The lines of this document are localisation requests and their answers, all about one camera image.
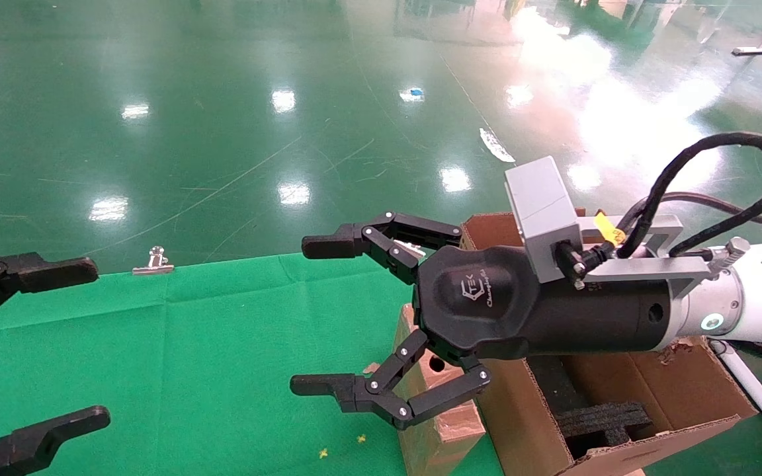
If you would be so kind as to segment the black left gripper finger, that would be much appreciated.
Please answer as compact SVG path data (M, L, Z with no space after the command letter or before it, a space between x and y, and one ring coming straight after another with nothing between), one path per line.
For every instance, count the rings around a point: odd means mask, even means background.
M0 475L28 475L48 468L66 441L103 430L109 410L92 406L18 428L0 437Z
M0 256L0 306L18 293L48 292L97 280L97 265L89 257L48 262L38 253Z

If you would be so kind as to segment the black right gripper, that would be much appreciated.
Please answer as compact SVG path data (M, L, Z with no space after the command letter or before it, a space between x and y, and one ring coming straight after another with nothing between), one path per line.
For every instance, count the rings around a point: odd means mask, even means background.
M462 228L387 212L344 223L329 235L302 238L308 259L366 255L404 284L414 284L412 331L369 377L292 376L299 397L334 397L342 413L373 413L407 430L471 401L489 385L480 359L535 355L645 352L662 343L671 299L664 280L590 283L567 278L542 283L521 247L456 248ZM420 264L421 252L433 253ZM394 388L427 345L447 361L463 361L463 376L405 400Z

